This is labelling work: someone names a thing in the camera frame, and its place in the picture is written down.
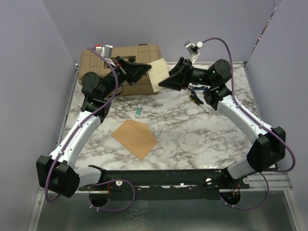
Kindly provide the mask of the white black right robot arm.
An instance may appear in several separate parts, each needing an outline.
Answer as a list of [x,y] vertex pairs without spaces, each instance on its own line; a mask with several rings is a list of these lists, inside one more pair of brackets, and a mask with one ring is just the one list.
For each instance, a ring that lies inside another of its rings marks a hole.
[[169,71],[169,76],[158,84],[177,91],[188,88],[189,84],[207,86],[203,92],[205,102],[224,114],[250,140],[252,147],[246,157],[225,168],[221,183],[226,188],[234,187],[239,178],[263,172],[284,159],[283,142],[286,137],[281,127],[273,128],[240,105],[226,86],[231,77],[231,65],[226,60],[219,59],[208,69],[200,69],[193,67],[190,60],[181,57]]

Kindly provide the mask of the cream lined letter paper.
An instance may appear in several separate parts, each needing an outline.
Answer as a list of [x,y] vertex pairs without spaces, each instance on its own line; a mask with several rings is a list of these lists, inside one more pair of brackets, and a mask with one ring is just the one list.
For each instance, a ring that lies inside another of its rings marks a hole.
[[148,76],[152,85],[152,89],[154,92],[159,92],[164,88],[158,86],[158,84],[169,77],[167,63],[164,58],[161,58],[148,63],[148,65],[151,66],[151,69],[148,71]]

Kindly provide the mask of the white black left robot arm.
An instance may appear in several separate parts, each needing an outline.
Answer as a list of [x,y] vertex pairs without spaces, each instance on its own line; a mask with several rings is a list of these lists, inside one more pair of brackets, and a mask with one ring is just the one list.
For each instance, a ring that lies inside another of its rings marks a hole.
[[38,158],[38,181],[45,191],[69,198],[80,187],[91,185],[96,190],[105,187],[103,169],[90,166],[75,171],[75,163],[89,137],[107,117],[116,90],[124,82],[137,83],[151,69],[149,64],[131,63],[119,56],[114,62],[104,78],[91,71],[83,75],[81,91],[85,98],[75,124],[55,150]]

